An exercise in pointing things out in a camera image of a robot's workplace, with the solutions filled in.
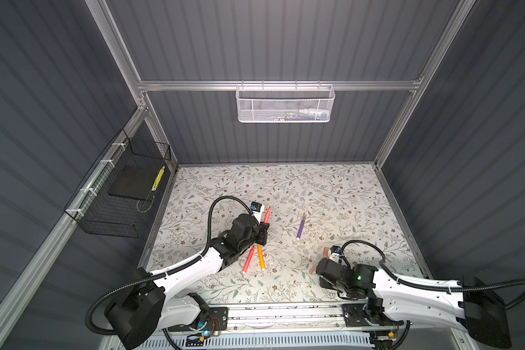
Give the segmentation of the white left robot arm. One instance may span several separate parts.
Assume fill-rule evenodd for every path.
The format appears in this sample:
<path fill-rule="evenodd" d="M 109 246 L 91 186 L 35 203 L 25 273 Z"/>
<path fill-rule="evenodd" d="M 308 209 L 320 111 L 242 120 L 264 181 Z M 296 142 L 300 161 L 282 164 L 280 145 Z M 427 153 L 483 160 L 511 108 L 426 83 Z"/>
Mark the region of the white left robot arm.
<path fill-rule="evenodd" d="M 197 281 L 234 264 L 252 246 L 264 246 L 268 240 L 268 217 L 240 214 L 232 227 L 210 240 L 209 249 L 160 279 L 129 286 L 115 293 L 104 316 L 126 349 L 142 345 L 155 331 L 177 325 L 202 328 L 207 318 L 207 304 L 197 293 L 176 295 Z"/>

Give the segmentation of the purple marker pen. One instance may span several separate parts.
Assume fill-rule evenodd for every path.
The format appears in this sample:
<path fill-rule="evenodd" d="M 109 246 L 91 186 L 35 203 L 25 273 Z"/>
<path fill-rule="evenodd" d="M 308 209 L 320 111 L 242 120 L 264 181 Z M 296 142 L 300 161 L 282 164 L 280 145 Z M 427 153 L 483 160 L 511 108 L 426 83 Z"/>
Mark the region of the purple marker pen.
<path fill-rule="evenodd" d="M 301 237 L 303 235 L 303 229 L 304 229 L 304 226 L 305 226 L 305 223 L 306 223 L 306 219 L 307 219 L 307 214 L 304 213 L 301 217 L 301 220 L 300 220 L 300 224 L 299 224 L 299 227 L 298 227 L 298 230 L 297 230 L 297 234 L 296 234 L 296 239 L 297 240 L 301 240 Z"/>

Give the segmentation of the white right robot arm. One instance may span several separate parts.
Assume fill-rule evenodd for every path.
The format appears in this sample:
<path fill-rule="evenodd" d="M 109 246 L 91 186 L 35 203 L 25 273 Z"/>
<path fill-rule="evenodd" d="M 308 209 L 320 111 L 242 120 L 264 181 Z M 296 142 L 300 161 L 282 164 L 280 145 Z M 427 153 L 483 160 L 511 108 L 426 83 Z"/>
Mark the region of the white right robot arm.
<path fill-rule="evenodd" d="M 478 343 L 499 349 L 512 346 L 504 300 L 477 278 L 438 281 L 390 276 L 372 265 L 345 265 L 323 258 L 316 265 L 321 287 L 350 300 L 367 301 L 374 323 L 383 319 L 449 327 Z"/>

